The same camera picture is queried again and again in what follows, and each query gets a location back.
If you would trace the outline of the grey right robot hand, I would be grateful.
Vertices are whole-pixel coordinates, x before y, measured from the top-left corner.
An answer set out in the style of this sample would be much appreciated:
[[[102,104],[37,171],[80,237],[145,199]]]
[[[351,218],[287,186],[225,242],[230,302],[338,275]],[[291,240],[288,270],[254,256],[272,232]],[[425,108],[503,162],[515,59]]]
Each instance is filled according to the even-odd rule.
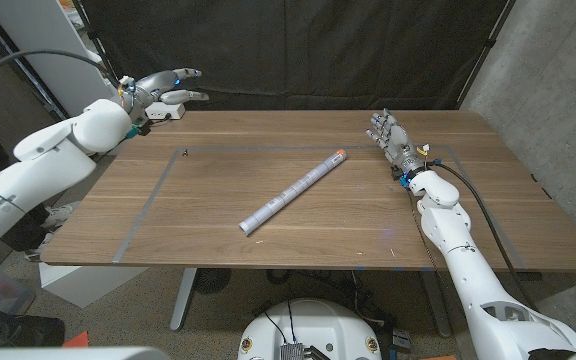
[[[408,133],[388,109],[384,109],[382,114],[374,113],[370,122],[373,129],[367,129],[366,134],[383,150],[391,165],[405,175],[426,169]]]

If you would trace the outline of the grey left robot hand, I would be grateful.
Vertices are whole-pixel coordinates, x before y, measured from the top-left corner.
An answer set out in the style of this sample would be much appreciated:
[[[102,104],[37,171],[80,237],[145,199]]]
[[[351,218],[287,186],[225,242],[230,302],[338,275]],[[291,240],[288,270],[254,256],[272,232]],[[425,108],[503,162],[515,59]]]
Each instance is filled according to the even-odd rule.
[[[155,102],[177,105],[188,101],[207,101],[209,95],[206,93],[176,89],[182,80],[201,75],[200,70],[181,68],[160,71],[139,80],[124,76],[117,87],[119,104],[131,121],[139,124],[146,118],[146,109]]]

